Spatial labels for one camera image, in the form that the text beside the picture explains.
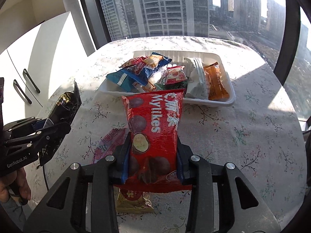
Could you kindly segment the left hand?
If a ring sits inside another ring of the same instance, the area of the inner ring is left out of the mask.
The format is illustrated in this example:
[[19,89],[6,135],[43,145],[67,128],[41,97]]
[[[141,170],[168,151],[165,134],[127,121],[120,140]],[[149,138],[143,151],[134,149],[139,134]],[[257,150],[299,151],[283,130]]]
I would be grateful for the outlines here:
[[20,196],[26,200],[31,199],[31,189],[27,182],[24,167],[4,177],[1,177],[0,185],[1,202],[3,203],[8,202],[10,198],[8,189],[12,187],[14,194],[20,194]]

